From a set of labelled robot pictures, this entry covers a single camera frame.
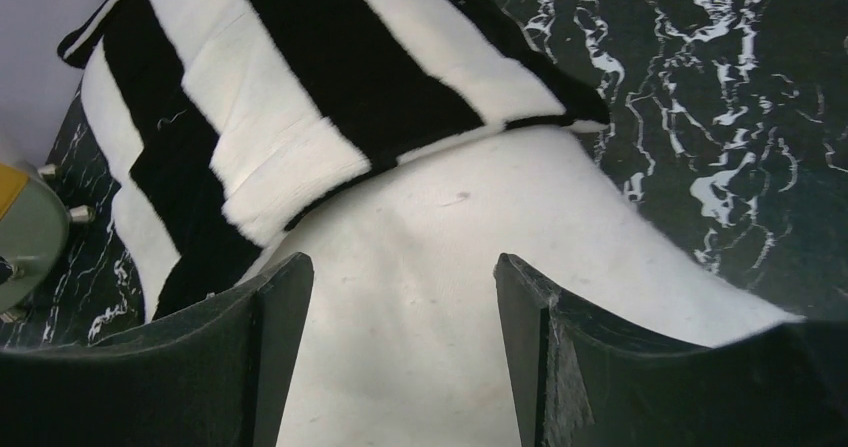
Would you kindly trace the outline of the black white striped pillowcase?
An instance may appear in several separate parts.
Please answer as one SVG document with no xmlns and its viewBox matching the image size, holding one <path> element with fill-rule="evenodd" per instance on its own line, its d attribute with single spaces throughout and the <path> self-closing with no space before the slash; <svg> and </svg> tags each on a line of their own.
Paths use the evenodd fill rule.
<svg viewBox="0 0 848 447">
<path fill-rule="evenodd" d="M 598 92 L 492 0 L 105 0 L 59 43 L 119 188 L 147 321 L 257 271 L 335 194 Z"/>
</svg>

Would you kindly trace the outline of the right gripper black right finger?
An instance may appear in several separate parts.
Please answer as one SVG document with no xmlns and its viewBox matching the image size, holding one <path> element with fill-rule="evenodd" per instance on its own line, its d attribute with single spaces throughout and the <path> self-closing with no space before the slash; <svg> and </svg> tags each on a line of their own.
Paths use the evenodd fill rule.
<svg viewBox="0 0 848 447">
<path fill-rule="evenodd" d="M 633 324 L 502 254 L 497 303 L 524 446 L 843 446 L 847 326 L 718 348 Z"/>
</svg>

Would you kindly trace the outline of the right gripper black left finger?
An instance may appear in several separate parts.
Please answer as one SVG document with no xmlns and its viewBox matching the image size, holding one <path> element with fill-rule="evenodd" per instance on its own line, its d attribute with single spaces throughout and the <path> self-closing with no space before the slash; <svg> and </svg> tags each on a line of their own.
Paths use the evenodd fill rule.
<svg viewBox="0 0 848 447">
<path fill-rule="evenodd" d="M 296 253 L 91 345 L 1 353 L 5 446 L 273 446 L 313 287 Z"/>
</svg>

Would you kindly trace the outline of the white pillow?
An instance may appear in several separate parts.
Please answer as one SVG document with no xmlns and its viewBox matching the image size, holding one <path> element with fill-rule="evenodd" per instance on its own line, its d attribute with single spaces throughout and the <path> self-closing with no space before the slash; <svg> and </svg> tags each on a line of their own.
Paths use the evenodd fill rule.
<svg viewBox="0 0 848 447">
<path fill-rule="evenodd" d="M 279 446 L 518 445 L 496 287 L 513 257 L 698 346 L 796 320 L 699 265 L 554 127 L 355 186 L 306 216 L 273 259 L 295 253 L 314 281 Z"/>
</svg>

